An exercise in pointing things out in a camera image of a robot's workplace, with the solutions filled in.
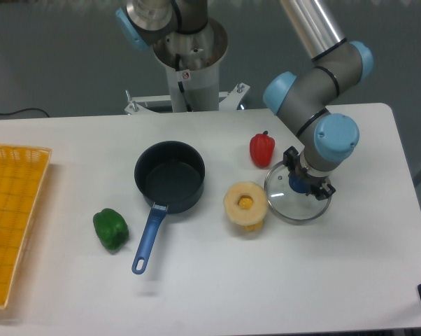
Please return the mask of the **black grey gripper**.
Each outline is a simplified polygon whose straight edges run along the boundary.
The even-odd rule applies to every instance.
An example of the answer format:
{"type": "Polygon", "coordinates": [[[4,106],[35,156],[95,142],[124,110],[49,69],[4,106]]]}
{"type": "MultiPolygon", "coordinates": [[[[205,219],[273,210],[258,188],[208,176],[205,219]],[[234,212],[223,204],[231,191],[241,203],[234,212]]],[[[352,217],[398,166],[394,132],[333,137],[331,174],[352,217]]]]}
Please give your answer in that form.
{"type": "Polygon", "coordinates": [[[294,146],[283,153],[283,165],[294,169],[293,191],[311,191],[317,200],[327,200],[336,192],[329,181],[331,171],[313,168],[294,146]]]}

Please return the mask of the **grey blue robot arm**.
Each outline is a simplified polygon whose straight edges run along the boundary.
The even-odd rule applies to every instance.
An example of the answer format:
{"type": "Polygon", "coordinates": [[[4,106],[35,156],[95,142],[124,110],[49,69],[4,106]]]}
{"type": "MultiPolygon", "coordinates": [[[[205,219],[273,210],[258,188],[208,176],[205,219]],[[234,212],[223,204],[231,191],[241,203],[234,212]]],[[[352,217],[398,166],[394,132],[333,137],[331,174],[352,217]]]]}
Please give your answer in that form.
{"type": "MultiPolygon", "coordinates": [[[[291,189],[325,200],[335,191],[329,175],[359,141],[356,123],[327,107],[371,73],[373,55],[363,43],[346,39],[325,2],[283,1],[282,7],[313,67],[304,76],[277,76],[263,100],[304,145],[283,156],[291,189]]],[[[206,1],[128,1],[115,17],[129,43],[152,49],[164,66],[175,112],[217,110],[219,63],[228,39],[208,16],[206,1]]]]}

